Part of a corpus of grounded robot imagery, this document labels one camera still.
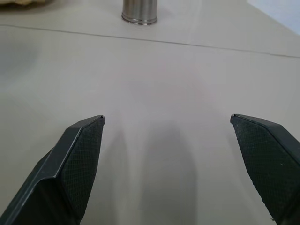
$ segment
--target metal cylinder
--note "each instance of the metal cylinder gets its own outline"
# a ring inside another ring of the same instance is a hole
[[[123,0],[123,20],[139,24],[151,25],[158,21],[158,0]]]

